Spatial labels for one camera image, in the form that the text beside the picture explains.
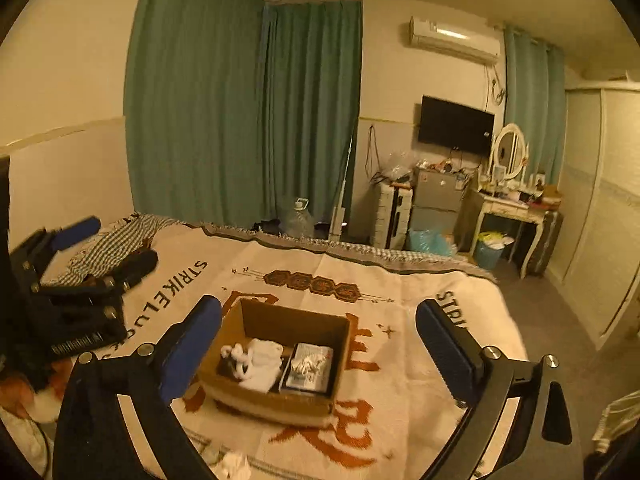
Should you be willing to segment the grey face mask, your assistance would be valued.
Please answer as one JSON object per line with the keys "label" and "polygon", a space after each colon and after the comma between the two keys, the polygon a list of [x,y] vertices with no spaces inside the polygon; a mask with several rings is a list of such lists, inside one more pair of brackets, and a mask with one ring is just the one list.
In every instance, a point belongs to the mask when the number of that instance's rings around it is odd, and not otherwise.
{"label": "grey face mask", "polygon": [[323,372],[326,365],[326,356],[321,352],[306,353],[303,356],[296,356],[292,361],[292,374],[299,380],[314,382],[318,375]]}

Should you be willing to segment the cream printed blanket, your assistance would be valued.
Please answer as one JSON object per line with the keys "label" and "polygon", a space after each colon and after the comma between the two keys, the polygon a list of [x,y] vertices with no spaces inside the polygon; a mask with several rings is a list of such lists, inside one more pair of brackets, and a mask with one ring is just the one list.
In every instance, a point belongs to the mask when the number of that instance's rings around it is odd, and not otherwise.
{"label": "cream printed blanket", "polygon": [[141,216],[58,277],[141,272],[111,344],[82,350],[58,479],[416,479],[470,414],[440,324],[526,358],[491,277],[459,260],[374,263],[311,240]]}

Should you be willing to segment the white soft cloth pile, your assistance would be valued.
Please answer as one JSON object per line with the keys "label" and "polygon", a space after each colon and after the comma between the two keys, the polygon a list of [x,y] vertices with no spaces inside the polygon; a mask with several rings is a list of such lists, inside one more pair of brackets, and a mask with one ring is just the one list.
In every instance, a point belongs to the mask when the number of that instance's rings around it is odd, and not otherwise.
{"label": "white soft cloth pile", "polygon": [[252,471],[243,453],[225,452],[209,466],[218,480],[250,480]]}

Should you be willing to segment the black-edged packaged cloth pack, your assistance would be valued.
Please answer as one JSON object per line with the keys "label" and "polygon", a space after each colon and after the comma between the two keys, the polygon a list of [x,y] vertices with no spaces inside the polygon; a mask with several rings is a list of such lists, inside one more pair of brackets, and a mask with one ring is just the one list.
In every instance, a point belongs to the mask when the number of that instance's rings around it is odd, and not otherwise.
{"label": "black-edged packaged cloth pack", "polygon": [[299,342],[279,382],[280,393],[326,394],[334,352],[330,347]]}

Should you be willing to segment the black wall television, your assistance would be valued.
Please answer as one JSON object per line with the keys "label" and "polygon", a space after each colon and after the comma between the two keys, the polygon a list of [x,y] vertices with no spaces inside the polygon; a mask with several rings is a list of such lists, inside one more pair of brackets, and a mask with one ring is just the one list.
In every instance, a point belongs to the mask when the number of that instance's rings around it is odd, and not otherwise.
{"label": "black wall television", "polygon": [[486,157],[491,148],[494,125],[494,114],[424,96],[418,141]]}

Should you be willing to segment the brown cardboard box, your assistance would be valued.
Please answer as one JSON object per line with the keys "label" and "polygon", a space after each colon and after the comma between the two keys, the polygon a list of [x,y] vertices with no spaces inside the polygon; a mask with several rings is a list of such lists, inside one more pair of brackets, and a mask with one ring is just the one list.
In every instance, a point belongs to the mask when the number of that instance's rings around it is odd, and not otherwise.
{"label": "brown cardboard box", "polygon": [[320,428],[336,407],[351,331],[344,316],[240,298],[224,314],[198,380],[244,414]]}

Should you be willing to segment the large green curtain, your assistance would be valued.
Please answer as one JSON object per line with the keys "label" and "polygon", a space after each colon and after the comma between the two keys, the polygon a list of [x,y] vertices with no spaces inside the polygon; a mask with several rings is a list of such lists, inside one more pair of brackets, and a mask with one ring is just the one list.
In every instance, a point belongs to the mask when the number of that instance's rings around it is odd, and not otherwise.
{"label": "large green curtain", "polygon": [[124,114],[134,206],[248,228],[327,222],[359,112],[362,5],[139,0]]}

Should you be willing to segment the white sliding wardrobe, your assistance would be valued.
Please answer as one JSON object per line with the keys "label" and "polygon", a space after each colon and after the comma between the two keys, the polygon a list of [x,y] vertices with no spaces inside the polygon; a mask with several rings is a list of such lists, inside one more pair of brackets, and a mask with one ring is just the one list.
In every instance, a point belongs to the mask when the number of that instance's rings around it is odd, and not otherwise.
{"label": "white sliding wardrobe", "polygon": [[638,84],[567,90],[558,185],[563,224],[546,275],[602,349],[639,296]]}

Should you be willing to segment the blue trash bin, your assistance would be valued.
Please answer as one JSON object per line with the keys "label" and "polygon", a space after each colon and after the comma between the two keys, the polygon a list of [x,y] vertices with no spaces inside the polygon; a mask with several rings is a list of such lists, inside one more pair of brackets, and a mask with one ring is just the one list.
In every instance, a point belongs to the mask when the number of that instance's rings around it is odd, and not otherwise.
{"label": "blue trash bin", "polygon": [[488,271],[497,266],[503,251],[515,242],[512,236],[500,232],[483,232],[478,236],[473,257],[477,265]]}

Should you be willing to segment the white green plush toy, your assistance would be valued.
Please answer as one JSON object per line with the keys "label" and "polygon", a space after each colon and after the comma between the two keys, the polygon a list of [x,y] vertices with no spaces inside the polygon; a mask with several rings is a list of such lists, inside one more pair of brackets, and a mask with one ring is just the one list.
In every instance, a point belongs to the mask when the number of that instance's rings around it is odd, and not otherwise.
{"label": "white green plush toy", "polygon": [[253,350],[245,350],[242,344],[226,344],[220,349],[220,357],[231,366],[232,375],[239,382],[250,378],[253,371]]}

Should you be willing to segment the small green curtain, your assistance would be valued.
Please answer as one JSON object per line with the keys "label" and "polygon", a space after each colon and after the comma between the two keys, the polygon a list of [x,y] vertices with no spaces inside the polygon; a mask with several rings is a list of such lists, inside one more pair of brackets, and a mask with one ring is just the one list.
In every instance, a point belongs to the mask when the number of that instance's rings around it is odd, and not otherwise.
{"label": "small green curtain", "polygon": [[529,145],[526,176],[558,182],[564,155],[566,97],[564,52],[524,30],[506,26],[506,110]]}

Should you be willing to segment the white knitted glove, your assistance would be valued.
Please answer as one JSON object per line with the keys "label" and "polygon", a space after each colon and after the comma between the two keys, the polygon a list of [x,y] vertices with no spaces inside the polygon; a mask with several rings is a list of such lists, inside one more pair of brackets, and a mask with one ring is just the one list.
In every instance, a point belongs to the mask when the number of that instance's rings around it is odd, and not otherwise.
{"label": "white knitted glove", "polygon": [[240,382],[247,390],[267,393],[281,375],[283,346],[271,340],[253,339],[247,346],[253,350],[253,371]]}

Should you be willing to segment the white oval vanity mirror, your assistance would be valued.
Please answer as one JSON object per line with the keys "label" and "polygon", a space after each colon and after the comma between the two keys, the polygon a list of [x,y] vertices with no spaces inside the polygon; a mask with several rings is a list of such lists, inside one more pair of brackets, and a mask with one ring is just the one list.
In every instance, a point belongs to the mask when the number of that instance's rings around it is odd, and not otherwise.
{"label": "white oval vanity mirror", "polygon": [[524,178],[528,163],[528,144],[518,125],[511,122],[495,136],[489,161],[492,182],[501,183]]}

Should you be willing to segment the clear water bottle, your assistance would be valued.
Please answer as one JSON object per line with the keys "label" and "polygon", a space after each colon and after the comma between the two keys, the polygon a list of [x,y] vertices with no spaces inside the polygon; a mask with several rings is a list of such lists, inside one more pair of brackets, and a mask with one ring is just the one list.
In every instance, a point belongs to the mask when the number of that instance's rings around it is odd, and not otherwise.
{"label": "clear water bottle", "polygon": [[296,198],[292,209],[286,214],[284,232],[287,236],[295,238],[314,237],[314,219],[308,210],[309,200],[303,197]]}

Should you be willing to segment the white air conditioner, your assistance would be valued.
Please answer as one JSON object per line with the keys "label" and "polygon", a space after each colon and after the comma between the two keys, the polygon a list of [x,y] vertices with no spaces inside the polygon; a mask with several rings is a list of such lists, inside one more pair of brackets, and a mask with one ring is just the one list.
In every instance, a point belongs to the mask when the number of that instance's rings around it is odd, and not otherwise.
{"label": "white air conditioner", "polygon": [[464,58],[487,66],[495,66],[500,58],[500,41],[439,22],[413,16],[409,24],[413,47]]}

